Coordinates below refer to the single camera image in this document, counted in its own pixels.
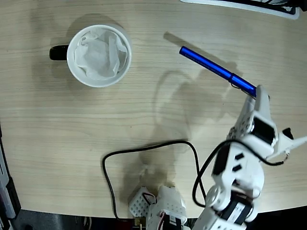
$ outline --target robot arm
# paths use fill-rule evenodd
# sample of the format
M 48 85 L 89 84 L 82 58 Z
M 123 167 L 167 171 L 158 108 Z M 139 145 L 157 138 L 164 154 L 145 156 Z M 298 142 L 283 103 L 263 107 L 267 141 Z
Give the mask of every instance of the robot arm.
M 256 94 L 256 99 L 246 98 L 227 139 L 242 141 L 264 159 L 288 155 L 307 142 L 307 137 L 293 139 L 290 128 L 278 133 L 271 120 L 267 92 L 258 86 Z M 206 196 L 206 208 L 193 230 L 244 230 L 244 222 L 251 222 L 258 214 L 257 202 L 264 185 L 259 159 L 243 145 L 232 142 L 217 153 L 212 177 L 215 185 Z
M 251 222 L 258 214 L 257 203 L 264 185 L 260 160 L 265 162 L 280 154 L 288 156 L 292 149 L 307 142 L 307 137 L 294 139 L 290 128 L 278 133 L 271 119 L 267 92 L 258 86 L 256 94 L 256 99 L 246 98 L 229 131 L 227 140 L 233 141 L 227 141 L 217 151 L 212 171 L 215 185 L 208 191 L 206 207 L 192 230 L 245 230 L 245 222 Z M 146 229 L 189 230 L 183 226 L 187 221 L 186 205 L 175 188 L 161 186 L 152 202 L 145 195 L 151 194 L 142 187 L 129 210 L 134 217 L 146 217 Z

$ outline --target black mug handle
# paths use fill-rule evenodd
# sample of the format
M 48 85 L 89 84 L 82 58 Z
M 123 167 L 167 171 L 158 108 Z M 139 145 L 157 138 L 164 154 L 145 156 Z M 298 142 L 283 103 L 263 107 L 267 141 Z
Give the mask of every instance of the black mug handle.
M 54 61 L 65 61 L 67 60 L 67 49 L 68 45 L 54 46 L 49 50 L 49 57 Z

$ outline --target wooden table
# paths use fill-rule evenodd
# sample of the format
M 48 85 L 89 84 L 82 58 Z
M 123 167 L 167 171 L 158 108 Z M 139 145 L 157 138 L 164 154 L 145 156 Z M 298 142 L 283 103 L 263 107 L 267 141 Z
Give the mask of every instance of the wooden table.
M 307 14 L 296 21 L 178 0 L 3 0 L 0 8 L 0 122 L 23 209 L 113 217 L 100 163 L 112 151 L 188 139 L 201 163 L 225 139 L 245 94 L 178 54 L 189 46 L 271 95 L 272 118 L 295 137 L 307 127 Z M 82 28 L 120 24 L 133 61 L 116 85 L 79 83 L 49 49 Z M 306 146 L 265 169 L 260 211 L 307 205 Z M 196 177 L 187 146 L 107 161 L 118 214 L 140 185 L 175 184 L 189 217 Z M 203 181 L 213 181 L 208 169 Z

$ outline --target blue pen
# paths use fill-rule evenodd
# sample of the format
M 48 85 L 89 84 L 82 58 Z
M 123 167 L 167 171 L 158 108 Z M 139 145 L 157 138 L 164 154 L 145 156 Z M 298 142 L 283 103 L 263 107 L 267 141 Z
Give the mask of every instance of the blue pen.
M 239 87 L 241 90 L 245 91 L 249 95 L 256 97 L 256 87 L 243 78 L 239 77 L 238 75 L 229 72 L 228 70 L 224 69 L 223 67 L 215 64 L 214 62 L 210 61 L 209 59 L 195 53 L 193 50 L 186 48 L 183 46 L 179 53 L 188 59 L 200 64 L 201 66 L 205 67 L 206 69 L 212 71 L 213 73 L 219 75 L 220 77 L 229 81 L 232 85 Z

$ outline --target black wire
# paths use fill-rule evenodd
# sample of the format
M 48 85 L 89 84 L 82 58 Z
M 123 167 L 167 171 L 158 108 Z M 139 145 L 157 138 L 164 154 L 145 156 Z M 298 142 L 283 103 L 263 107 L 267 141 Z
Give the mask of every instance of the black wire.
M 234 84 L 231 84 L 232 87 L 234 87 L 237 90 L 241 90 L 243 93 L 247 94 L 248 96 L 251 96 L 252 98 L 256 99 L 255 97 L 253 97 L 252 95 L 250 95 L 248 92 L 246 92 L 245 90 L 235 86 Z
M 109 153 L 106 156 L 104 156 L 104 158 L 102 159 L 102 169 L 103 169 L 104 175 L 106 177 L 106 182 L 108 184 L 108 187 L 109 187 L 109 190 L 110 190 L 110 193 L 111 193 L 112 208 L 113 208 L 114 216 L 115 216 L 115 218 L 117 220 L 119 220 L 119 221 L 126 221 L 125 219 L 120 219 L 118 217 L 118 215 L 117 215 L 115 194 L 114 194 L 114 191 L 113 191 L 112 184 L 110 182 L 109 176 L 107 175 L 107 171 L 106 171 L 106 160 L 107 160 L 107 158 L 111 157 L 111 156 L 114 156 L 114 155 L 118 155 L 118 154 L 153 150 L 153 149 L 157 149 L 157 148 L 161 148 L 161 147 L 169 146 L 169 145 L 175 145 L 175 144 L 186 144 L 186 145 L 190 146 L 190 148 L 192 149 L 192 151 L 194 153 L 194 157 L 195 157 L 196 171 L 197 171 L 197 174 L 199 174 L 200 166 L 199 166 L 199 162 L 198 162 L 198 156 L 197 156 L 196 149 L 194 148 L 194 146 L 190 142 L 185 141 L 185 140 L 174 140 L 174 141 L 168 141 L 166 143 L 162 143 L 162 144 L 158 144 L 158 145 L 154 145 L 154 146 L 142 147 L 142 148 L 137 148 L 137 149 L 129 149 L 129 150 L 121 150 L 121 151 L 116 151 L 116 152 Z M 206 198 L 206 193 L 205 193 L 205 189 L 203 188 L 203 184 L 202 184 L 201 179 L 199 180 L 198 183 L 200 184 L 201 192 L 202 192 L 202 195 L 203 195 L 203 197 L 205 199 Z
M 147 197 L 145 196 L 144 193 L 142 194 L 142 196 L 143 196 L 144 200 L 146 201 L 146 203 L 147 203 L 148 205 L 151 205 L 151 204 L 152 204 L 152 203 L 149 202 L 149 200 L 147 199 Z
M 247 148 L 255 157 L 257 157 L 260 161 L 262 161 L 263 163 L 269 165 L 269 166 L 278 166 L 278 165 L 282 165 L 283 164 L 283 161 L 279 161 L 279 162 L 274 162 L 274 163 L 271 163 L 271 162 L 268 162 L 266 161 L 264 158 L 262 158 L 257 152 L 255 152 L 250 146 L 248 146 L 247 144 L 243 143 L 242 141 L 240 140 L 236 140 L 236 139 L 229 139 L 229 140 L 225 140 L 223 141 L 222 143 L 220 143 L 214 150 L 213 152 L 209 155 L 209 157 L 207 158 L 207 160 L 205 161 L 205 163 L 203 164 L 201 170 L 200 170 L 200 173 L 197 174 L 197 177 L 196 177 L 196 180 L 195 180 L 195 183 L 194 183 L 194 186 L 193 186 L 193 190 L 192 190 L 192 198 L 193 198 L 193 201 L 194 203 L 197 205 L 197 206 L 200 206 L 202 207 L 202 204 L 200 204 L 197 199 L 196 199 L 196 190 L 197 190 L 197 187 L 198 187 L 198 184 L 200 183 L 201 181 L 201 177 L 202 175 L 204 174 L 205 170 L 207 169 L 208 165 L 210 164 L 210 162 L 212 161 L 212 159 L 215 157 L 215 155 L 218 153 L 218 151 L 221 149 L 221 147 L 223 147 L 225 144 L 228 144 L 228 143 L 239 143 L 241 145 L 243 145 L 245 148 Z

